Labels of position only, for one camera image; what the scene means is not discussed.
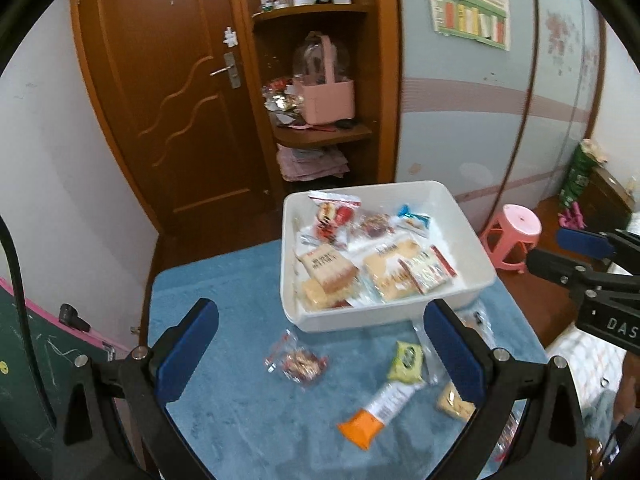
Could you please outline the beige wafer cracker pack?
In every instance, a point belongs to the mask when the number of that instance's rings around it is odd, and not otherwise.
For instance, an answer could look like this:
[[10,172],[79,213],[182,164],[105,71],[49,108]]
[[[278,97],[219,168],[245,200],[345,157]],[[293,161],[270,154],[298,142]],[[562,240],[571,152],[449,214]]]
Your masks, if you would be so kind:
[[298,257],[309,277],[316,280],[325,292],[337,292],[347,287],[359,269],[333,246],[322,244]]

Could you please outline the mountain print cracker pack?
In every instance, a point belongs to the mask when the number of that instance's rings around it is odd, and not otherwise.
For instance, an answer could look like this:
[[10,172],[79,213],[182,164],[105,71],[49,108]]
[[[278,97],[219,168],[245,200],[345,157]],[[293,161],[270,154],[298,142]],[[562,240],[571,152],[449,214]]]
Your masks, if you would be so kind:
[[417,242],[404,238],[378,246],[363,258],[363,267],[383,301],[396,301],[420,294],[399,264],[401,257],[410,258],[420,251],[421,246]]

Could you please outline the brown wooden door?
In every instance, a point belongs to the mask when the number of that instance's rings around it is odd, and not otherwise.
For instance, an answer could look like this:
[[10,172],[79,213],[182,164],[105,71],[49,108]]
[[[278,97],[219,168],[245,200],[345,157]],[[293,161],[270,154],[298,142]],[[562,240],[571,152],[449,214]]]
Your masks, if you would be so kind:
[[[230,0],[75,0],[92,104],[119,165],[163,231],[273,210]],[[232,52],[241,87],[227,74]]]

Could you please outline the folded pink cloths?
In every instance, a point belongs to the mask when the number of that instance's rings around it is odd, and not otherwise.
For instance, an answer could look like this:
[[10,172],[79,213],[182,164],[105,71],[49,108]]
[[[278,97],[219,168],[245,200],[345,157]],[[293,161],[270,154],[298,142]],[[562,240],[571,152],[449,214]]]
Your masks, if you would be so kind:
[[278,145],[277,162],[283,180],[307,182],[341,177],[349,172],[347,158],[336,148],[289,148]]

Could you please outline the red striped white snack packet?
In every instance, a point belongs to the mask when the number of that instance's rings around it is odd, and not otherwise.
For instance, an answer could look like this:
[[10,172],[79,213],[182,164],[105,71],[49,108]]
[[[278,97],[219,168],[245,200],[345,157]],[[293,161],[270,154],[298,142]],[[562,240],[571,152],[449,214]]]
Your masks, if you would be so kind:
[[448,284],[457,276],[456,270],[434,245],[413,257],[401,257],[399,264],[422,295]]

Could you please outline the blue plush table cloth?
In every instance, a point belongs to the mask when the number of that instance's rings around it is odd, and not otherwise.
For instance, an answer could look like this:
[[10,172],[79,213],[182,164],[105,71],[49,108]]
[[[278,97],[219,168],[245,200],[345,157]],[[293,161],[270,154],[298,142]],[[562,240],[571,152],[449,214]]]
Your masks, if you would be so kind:
[[424,385],[358,448],[341,424],[384,387],[409,322],[305,333],[284,315],[281,245],[269,242],[160,272],[149,337],[157,340],[201,299],[219,324],[167,411],[218,479],[423,479],[463,424]]

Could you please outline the pink handled basket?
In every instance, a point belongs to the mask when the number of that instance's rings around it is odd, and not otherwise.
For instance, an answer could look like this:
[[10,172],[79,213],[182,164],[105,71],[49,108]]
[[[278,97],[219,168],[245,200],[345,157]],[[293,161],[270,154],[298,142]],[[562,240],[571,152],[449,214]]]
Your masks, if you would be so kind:
[[294,53],[293,84],[297,108],[311,126],[356,116],[355,83],[347,50],[328,35],[311,32]]

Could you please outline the yellow puffed snack pack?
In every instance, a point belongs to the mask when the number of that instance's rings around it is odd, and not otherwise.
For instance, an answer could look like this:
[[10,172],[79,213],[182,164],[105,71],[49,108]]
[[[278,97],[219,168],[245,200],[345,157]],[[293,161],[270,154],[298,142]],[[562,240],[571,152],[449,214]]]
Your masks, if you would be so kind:
[[325,290],[322,285],[313,278],[304,281],[300,288],[300,298],[308,311],[323,311],[336,308],[350,307],[360,293],[358,280],[342,285],[340,288]]

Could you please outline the blue white small packet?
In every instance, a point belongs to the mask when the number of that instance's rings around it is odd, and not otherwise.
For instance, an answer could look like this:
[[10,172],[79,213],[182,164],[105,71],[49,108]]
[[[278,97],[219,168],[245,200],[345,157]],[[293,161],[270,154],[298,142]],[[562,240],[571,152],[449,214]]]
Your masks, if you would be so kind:
[[408,205],[402,205],[396,214],[395,224],[399,229],[404,229],[422,237],[430,235],[431,217],[427,214],[413,212]]

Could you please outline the green small snack packet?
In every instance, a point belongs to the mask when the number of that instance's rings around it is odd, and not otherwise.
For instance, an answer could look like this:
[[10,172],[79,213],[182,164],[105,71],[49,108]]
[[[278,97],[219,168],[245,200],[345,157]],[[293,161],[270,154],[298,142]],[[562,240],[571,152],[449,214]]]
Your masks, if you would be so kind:
[[387,379],[390,382],[402,382],[406,385],[423,382],[423,359],[424,355],[420,344],[397,341],[396,353],[390,363]]

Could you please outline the colourful wall poster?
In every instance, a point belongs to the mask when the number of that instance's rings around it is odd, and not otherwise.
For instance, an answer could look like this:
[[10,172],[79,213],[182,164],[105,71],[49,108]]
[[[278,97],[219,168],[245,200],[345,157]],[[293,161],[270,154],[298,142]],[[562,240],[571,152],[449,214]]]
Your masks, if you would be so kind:
[[509,51],[509,0],[430,0],[434,31]]

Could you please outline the red candy clear packet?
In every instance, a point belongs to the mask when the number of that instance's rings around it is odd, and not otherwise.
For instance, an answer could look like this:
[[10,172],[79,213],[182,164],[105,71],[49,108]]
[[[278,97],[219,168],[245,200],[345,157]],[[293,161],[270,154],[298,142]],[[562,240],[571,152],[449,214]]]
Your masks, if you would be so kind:
[[519,422],[520,416],[518,416],[518,412],[512,410],[492,451],[491,460],[493,462],[501,463],[506,457],[506,454],[508,454],[512,441],[518,431]]

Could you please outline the clear bag fried balls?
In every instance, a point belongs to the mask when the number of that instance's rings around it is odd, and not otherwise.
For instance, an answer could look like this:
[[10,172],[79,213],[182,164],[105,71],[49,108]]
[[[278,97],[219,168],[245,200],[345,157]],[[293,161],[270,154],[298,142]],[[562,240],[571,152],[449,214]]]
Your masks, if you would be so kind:
[[494,371],[490,348],[476,330],[465,326],[446,301],[433,300],[423,309],[418,327],[460,392],[484,396]]

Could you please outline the orange white snack bar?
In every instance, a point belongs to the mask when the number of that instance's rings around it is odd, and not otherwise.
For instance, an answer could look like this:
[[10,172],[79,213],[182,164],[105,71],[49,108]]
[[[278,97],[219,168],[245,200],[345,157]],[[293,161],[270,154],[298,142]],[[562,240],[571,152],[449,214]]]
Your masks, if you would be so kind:
[[337,425],[341,435],[360,450],[367,451],[375,437],[404,409],[425,382],[386,382],[371,401],[347,422]]

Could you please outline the clear nut snack packet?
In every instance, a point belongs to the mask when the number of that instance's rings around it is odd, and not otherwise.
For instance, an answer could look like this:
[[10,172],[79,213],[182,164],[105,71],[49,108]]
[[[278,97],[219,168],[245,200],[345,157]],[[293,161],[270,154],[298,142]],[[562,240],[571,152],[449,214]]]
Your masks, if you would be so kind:
[[329,358],[318,356],[301,344],[292,330],[286,330],[264,359],[268,373],[280,372],[291,382],[310,385],[328,369]]

